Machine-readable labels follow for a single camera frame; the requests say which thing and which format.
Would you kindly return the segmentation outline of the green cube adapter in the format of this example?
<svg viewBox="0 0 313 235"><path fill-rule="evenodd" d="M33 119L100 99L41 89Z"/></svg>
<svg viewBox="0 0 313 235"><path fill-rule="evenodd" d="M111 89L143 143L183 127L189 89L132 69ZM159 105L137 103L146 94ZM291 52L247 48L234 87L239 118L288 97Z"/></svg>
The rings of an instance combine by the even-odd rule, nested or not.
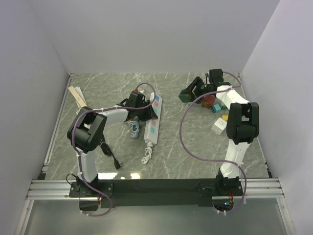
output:
<svg viewBox="0 0 313 235"><path fill-rule="evenodd" d="M179 99L182 103L191 103L195 100L195 96L192 92L181 92L179 94Z"/></svg>

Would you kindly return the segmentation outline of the red-brown cube adapter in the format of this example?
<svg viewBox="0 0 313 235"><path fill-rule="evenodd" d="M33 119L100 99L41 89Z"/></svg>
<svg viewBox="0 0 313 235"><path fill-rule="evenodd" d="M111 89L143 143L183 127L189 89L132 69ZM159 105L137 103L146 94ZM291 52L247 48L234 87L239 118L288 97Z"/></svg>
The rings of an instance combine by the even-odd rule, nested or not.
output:
<svg viewBox="0 0 313 235"><path fill-rule="evenodd" d="M203 107L207 108L207 109L210 109L214 103L215 103L215 96L214 95L206 95L202 101L201 101L201 104Z"/></svg>

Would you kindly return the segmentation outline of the teal usb charger cube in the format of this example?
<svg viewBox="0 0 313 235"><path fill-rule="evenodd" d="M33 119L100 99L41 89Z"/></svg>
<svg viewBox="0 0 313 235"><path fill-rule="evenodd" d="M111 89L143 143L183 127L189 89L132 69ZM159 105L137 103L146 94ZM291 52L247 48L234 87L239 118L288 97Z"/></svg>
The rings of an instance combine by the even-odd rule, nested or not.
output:
<svg viewBox="0 0 313 235"><path fill-rule="evenodd" d="M211 110L212 110L213 113L218 113L218 112L220 112L222 109L221 109L221 107L220 107L219 104L214 104L214 105L212 105Z"/></svg>

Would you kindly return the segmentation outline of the long white power strip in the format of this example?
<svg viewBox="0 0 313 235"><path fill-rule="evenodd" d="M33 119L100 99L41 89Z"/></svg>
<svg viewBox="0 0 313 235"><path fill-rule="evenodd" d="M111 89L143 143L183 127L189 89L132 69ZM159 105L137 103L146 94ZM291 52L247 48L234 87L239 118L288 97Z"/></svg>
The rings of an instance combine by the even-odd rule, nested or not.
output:
<svg viewBox="0 0 313 235"><path fill-rule="evenodd" d="M145 142L151 142L152 145L156 145L158 141L158 132L159 132L159 124L161 118L161 109L162 109L162 97L159 94L154 95L151 93L150 101L152 102L153 98L155 98L151 107L153 111L157 115L157 119L146 121L145 131L144 131L144 140Z"/></svg>

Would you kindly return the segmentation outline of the white cube adapter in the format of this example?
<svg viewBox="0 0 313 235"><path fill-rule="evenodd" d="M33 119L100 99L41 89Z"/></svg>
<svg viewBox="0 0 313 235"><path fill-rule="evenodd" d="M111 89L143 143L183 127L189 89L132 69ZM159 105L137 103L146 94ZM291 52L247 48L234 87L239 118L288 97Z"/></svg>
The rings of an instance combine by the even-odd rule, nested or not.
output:
<svg viewBox="0 0 313 235"><path fill-rule="evenodd" d="M216 122L212 125L212 131L218 135L221 135L222 132L226 129L227 121L222 119L221 117L216 120Z"/></svg>

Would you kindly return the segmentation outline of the beige power strip red sockets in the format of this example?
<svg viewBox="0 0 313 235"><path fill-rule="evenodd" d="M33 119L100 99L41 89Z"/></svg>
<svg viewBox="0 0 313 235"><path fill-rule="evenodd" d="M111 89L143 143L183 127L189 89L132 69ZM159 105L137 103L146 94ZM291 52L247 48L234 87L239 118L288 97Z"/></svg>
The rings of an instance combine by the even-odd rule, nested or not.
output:
<svg viewBox="0 0 313 235"><path fill-rule="evenodd" d="M81 96L79 95L79 93L75 90L75 88L73 86L68 87L68 90L70 91L70 93L73 95L75 101L77 102L77 104L79 105L80 108L87 106L87 104L85 103L85 101L81 98Z"/></svg>

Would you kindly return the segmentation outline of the small white power strip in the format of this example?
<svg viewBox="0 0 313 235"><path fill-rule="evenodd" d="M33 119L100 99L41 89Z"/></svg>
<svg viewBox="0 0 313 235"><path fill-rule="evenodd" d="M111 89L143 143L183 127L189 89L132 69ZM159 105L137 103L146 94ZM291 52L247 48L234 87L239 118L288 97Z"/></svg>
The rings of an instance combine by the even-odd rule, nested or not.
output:
<svg viewBox="0 0 313 235"><path fill-rule="evenodd" d="M75 100L76 100L77 106L79 108L86 106L86 101L85 101L85 98L82 94L80 87L75 87L74 90L75 90L74 93L75 93Z"/></svg>

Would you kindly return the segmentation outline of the mint green plug adapter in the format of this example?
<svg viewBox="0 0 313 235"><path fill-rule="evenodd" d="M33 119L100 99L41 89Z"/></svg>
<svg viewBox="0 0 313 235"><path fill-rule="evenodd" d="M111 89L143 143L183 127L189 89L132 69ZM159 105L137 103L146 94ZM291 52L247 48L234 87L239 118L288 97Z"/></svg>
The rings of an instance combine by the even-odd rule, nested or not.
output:
<svg viewBox="0 0 313 235"><path fill-rule="evenodd" d="M227 107L226 107L226 105L224 103L220 103L220 108L222 110L226 110L227 109Z"/></svg>

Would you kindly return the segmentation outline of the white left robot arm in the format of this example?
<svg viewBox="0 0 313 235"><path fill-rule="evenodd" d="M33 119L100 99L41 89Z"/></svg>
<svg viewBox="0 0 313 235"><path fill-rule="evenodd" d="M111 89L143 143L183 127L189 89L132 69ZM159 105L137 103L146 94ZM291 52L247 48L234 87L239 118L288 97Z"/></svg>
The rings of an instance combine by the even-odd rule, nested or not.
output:
<svg viewBox="0 0 313 235"><path fill-rule="evenodd" d="M85 196L91 197L102 193L103 183L99 182L95 166L95 149L100 147L103 153L114 158L105 137L105 127L123 122L130 127L131 137L136 139L140 132L139 123L145 122L144 141L145 155L141 159L146 164L152 155L152 148L157 144L159 119L162 98L159 94L151 93L150 98L138 90L133 90L130 96L119 104L107 109L92 109L83 107L67 132L67 138L74 148L77 158L78 174L73 190L80 190Z"/></svg>

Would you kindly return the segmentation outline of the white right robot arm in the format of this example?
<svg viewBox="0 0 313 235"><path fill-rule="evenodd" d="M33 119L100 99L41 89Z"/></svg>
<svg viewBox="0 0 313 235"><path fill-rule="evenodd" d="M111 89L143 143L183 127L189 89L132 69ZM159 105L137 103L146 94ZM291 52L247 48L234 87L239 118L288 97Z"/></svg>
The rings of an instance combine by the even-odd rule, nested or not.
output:
<svg viewBox="0 0 313 235"><path fill-rule="evenodd" d="M181 90L179 99L193 105L203 101L205 96L213 95L228 109L228 148L214 185L209 187L209 191L218 195L229 195L231 192L241 195L239 178L244 174L241 164L247 149L259 135L259 105L239 95L235 86L224 81L224 74L222 69L212 69L206 74L205 80L196 77L188 87Z"/></svg>

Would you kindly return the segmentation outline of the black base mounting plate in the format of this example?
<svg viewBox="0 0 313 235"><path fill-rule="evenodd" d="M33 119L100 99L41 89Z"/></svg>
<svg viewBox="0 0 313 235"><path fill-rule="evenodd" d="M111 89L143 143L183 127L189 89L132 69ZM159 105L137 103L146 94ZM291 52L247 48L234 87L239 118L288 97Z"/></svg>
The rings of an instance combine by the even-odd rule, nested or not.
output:
<svg viewBox="0 0 313 235"><path fill-rule="evenodd" d="M197 205L212 207L214 197L243 196L245 187L236 179L137 179L97 180L93 191L82 181L70 186L71 198L101 199L101 207Z"/></svg>

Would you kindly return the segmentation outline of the aluminium frame rail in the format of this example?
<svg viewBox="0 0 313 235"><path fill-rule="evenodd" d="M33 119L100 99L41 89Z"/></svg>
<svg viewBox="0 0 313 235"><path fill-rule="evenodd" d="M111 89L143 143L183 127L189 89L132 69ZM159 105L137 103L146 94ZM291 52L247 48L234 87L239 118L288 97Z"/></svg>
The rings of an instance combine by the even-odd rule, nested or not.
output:
<svg viewBox="0 0 313 235"><path fill-rule="evenodd" d="M60 110L58 112L58 116L56 119L56 123L53 129L53 133L49 142L49 146L47 149L47 153L45 156L45 160L44 160L44 164L43 164L43 168L42 171L40 173L40 176L45 177L46 172L48 170L49 167L49 163L50 163L50 159L51 159L51 154L53 152L53 147L55 144L55 140L56 140L56 134L60 125L60 119L61 119L61 115L64 109L64 105L65 105L65 101L67 99L68 96L68 88L70 87L71 81L73 79L74 74L70 73L69 74L69 78L67 81L67 86L63 95L63 99L61 102L61 106L60 106ZM50 182L48 180L33 180L31 182L30 188L28 190L26 199L27 200L53 200L59 196L59 193L57 191L60 191L61 188L56 188L56 184L58 184L59 182Z"/></svg>

